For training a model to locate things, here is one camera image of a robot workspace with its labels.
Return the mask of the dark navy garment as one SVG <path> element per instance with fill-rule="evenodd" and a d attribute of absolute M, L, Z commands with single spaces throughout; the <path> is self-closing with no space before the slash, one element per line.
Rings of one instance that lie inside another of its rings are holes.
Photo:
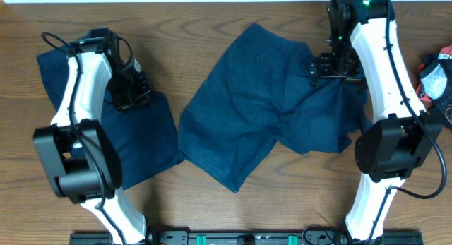
<path fill-rule="evenodd" d="M 61 105 L 69 67 L 66 55 L 52 50 L 37 55 L 43 86 L 55 109 Z M 120 112 L 105 91 L 101 124 L 121 161 L 123 189 L 173 167 L 184 160 L 178 152 L 178 135 L 167 102 L 154 92 L 150 105 Z"/>

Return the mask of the dark blue shorts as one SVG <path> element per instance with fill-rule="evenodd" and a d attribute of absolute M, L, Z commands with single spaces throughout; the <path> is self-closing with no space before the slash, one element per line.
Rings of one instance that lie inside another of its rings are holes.
<path fill-rule="evenodd" d="M 179 119 L 179 149 L 231 192 L 281 143 L 299 154 L 341 153 L 371 127 L 367 92 L 312 82 L 303 42 L 250 25 L 220 57 Z"/>

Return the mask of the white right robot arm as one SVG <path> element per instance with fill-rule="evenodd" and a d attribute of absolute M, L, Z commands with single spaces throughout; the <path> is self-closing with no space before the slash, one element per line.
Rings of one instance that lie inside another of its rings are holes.
<path fill-rule="evenodd" d="M 359 187 L 341 231 L 324 231 L 325 244 L 421 244 L 418 231 L 386 231 L 391 202 L 431 150 L 438 150 L 439 116 L 428 114 L 403 61 L 391 0 L 329 0 L 332 50 L 310 66 L 314 80 L 367 86 L 373 124 L 355 143 Z"/>

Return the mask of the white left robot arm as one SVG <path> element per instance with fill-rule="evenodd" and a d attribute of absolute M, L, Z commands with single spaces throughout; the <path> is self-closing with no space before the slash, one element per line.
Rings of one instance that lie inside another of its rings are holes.
<path fill-rule="evenodd" d="M 101 126 L 105 92 L 121 112 L 150 104 L 152 90 L 133 56 L 122 60 L 119 37 L 97 28 L 64 42 L 59 51 L 69 77 L 61 105 L 47 127 L 35 129 L 35 149 L 53 192 L 94 214 L 106 232 L 75 232 L 70 244 L 156 244 L 122 188 L 119 156 Z"/>

